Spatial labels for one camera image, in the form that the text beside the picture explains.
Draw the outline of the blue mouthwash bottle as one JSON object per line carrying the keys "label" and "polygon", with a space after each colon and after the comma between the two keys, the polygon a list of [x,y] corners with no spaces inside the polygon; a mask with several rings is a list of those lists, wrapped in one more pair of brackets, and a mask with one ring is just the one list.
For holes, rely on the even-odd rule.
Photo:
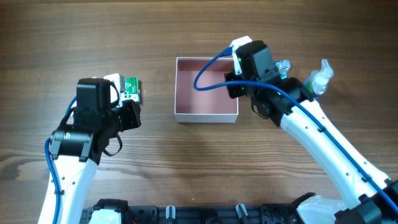
{"label": "blue mouthwash bottle", "polygon": [[281,79],[285,79],[289,76],[289,70],[291,67],[289,60],[280,60],[275,62],[275,66],[278,68]]}

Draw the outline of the green soap box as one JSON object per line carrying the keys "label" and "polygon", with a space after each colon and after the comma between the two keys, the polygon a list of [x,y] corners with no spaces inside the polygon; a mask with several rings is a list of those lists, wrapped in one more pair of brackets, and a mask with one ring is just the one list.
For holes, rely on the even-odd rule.
{"label": "green soap box", "polygon": [[140,97],[140,87],[139,87],[139,79],[137,77],[131,77],[125,79],[125,91],[122,94],[123,100],[133,100],[136,103],[141,102]]}

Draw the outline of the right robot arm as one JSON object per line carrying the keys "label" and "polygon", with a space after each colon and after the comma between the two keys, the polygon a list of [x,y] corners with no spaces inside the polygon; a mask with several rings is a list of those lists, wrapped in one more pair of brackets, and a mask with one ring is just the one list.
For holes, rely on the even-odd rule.
{"label": "right robot arm", "polygon": [[318,97],[333,76],[327,60],[301,82],[289,77],[289,64],[274,62],[268,46],[244,36],[226,55],[234,67],[225,80],[230,97],[248,96],[259,116],[271,119],[295,138],[325,171],[340,199],[311,195],[295,208],[302,223],[396,223],[397,182],[372,165],[335,128]]}

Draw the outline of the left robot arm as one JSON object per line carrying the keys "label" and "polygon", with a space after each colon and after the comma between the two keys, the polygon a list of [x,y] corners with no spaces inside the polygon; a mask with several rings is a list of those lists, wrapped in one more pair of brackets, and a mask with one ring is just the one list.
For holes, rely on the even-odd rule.
{"label": "left robot arm", "polygon": [[39,223],[79,223],[86,195],[112,138],[141,126],[140,106],[125,99],[124,77],[82,78],[58,128],[45,142],[49,184]]}

